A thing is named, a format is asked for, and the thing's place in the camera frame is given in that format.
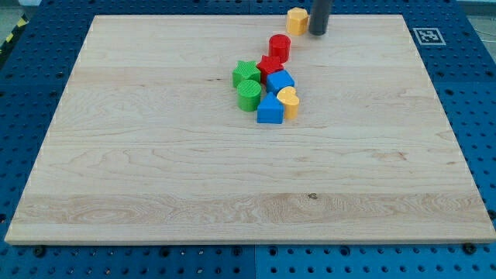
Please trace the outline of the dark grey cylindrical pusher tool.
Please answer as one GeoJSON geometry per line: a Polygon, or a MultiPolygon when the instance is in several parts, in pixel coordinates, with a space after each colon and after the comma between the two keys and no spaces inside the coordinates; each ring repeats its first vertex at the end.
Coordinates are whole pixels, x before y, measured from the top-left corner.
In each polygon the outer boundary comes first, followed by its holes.
{"type": "Polygon", "coordinates": [[[308,31],[314,36],[326,33],[333,0],[314,0],[311,8],[308,31]]]}

